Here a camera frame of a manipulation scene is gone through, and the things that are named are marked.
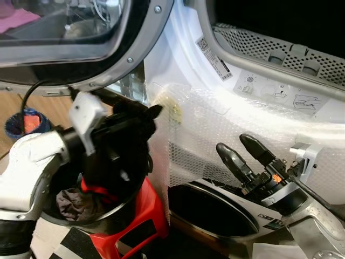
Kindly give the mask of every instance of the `clothing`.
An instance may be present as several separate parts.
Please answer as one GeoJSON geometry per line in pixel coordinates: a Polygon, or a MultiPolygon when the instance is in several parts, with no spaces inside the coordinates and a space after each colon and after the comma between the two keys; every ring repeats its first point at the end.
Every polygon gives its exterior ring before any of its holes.
{"type": "Polygon", "coordinates": [[[83,194],[77,188],[62,190],[56,196],[61,215],[68,221],[88,220],[105,213],[101,201],[92,194],[83,194]]]}

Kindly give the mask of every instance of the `mesh filter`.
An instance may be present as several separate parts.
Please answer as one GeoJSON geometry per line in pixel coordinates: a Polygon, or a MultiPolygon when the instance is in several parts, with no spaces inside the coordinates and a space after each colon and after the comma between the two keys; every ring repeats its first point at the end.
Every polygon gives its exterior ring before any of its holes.
{"type": "MultiPolygon", "coordinates": [[[[164,106],[150,140],[155,165],[150,179],[161,186],[165,202],[167,186],[200,178],[240,187],[216,152],[219,142],[237,150],[254,172],[261,173],[263,166],[239,140],[242,133],[258,138],[277,157],[285,158],[288,165],[294,159],[289,149],[300,134],[327,133],[339,140],[345,137],[343,125],[316,121],[297,110],[244,98],[222,88],[209,91],[185,85],[155,85],[148,89],[148,98],[151,104],[164,106]]],[[[344,157],[344,148],[326,147],[308,183],[331,203],[345,203],[344,157]]]]}
{"type": "Polygon", "coordinates": [[[331,85],[345,91],[345,60],[316,50],[301,46],[297,51],[296,45],[283,40],[260,35],[251,31],[238,29],[226,24],[217,24],[214,32],[224,37],[232,49],[239,56],[270,61],[274,52],[279,51],[283,56],[281,68],[291,72],[297,72],[303,76],[311,77],[323,84],[331,85]],[[306,62],[312,62],[315,75],[303,73],[306,62]]]}

